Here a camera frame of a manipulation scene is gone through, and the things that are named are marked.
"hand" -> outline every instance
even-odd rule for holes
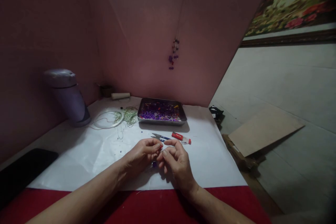
[[[122,161],[127,178],[138,176],[160,153],[163,144],[155,138],[140,140],[125,156]]]
[[[165,174],[168,172],[168,167],[171,168],[174,179],[185,197],[197,193],[199,185],[191,172],[188,153],[180,141],[170,139],[166,140],[164,144],[175,146],[175,148],[167,147],[159,154],[157,158],[157,161],[160,162],[159,168],[164,167]]]

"cardboard backdrop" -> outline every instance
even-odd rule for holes
[[[261,1],[90,0],[104,77],[133,96],[208,106]]]

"red lighter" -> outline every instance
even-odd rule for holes
[[[176,132],[173,132],[172,133],[172,137],[174,137],[174,138],[176,138],[176,139],[178,139],[178,140],[180,140],[180,141],[185,141],[185,142],[187,142],[188,144],[191,144],[191,139],[189,139],[189,138],[186,138],[186,137],[184,137],[184,136],[182,136],[182,135],[180,135],[180,134],[177,134]]]

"pink wall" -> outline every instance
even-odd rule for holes
[[[261,0],[90,0],[105,79],[117,91],[208,106]]]
[[[0,162],[66,117],[41,80],[49,68],[76,73],[87,104],[103,78],[88,0],[0,0]]]

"white table covering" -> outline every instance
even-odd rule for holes
[[[93,120],[107,108],[137,106],[141,98],[131,97],[121,103],[111,99],[96,101],[89,106]],[[183,105],[187,123],[182,127],[135,123],[126,127],[122,122],[116,128],[94,130],[73,128],[68,121],[40,137],[35,147],[58,152],[58,159],[28,187],[73,191],[95,177],[109,165],[122,158],[140,139],[151,137],[152,132],[171,137],[175,131],[191,139],[184,145],[189,154],[191,169],[202,187],[245,186],[231,154],[208,108]],[[148,167],[141,175],[125,184],[122,190],[173,189],[171,175],[165,176],[158,168]]]

